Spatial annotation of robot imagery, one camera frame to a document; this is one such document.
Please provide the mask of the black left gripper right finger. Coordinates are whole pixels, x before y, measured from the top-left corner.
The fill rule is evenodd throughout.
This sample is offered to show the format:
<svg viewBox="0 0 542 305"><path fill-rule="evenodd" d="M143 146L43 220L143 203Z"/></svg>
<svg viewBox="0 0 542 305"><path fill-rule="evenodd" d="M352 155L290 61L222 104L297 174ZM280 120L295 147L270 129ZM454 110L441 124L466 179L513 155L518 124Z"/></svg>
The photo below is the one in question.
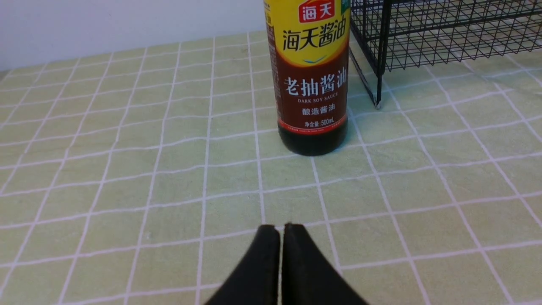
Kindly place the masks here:
<svg viewBox="0 0 542 305"><path fill-rule="evenodd" d="M306 228L287 223L282 251L283 305L366 305L333 268Z"/></svg>

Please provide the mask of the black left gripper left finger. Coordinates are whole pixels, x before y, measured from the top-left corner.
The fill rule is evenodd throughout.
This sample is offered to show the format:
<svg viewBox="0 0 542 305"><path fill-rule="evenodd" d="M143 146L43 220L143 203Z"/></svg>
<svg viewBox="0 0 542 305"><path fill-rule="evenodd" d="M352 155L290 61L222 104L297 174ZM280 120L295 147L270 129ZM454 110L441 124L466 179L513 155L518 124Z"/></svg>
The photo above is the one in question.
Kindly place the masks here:
<svg viewBox="0 0 542 305"><path fill-rule="evenodd" d="M276 305L280 237L273 225L259 226L250 247L207 305Z"/></svg>

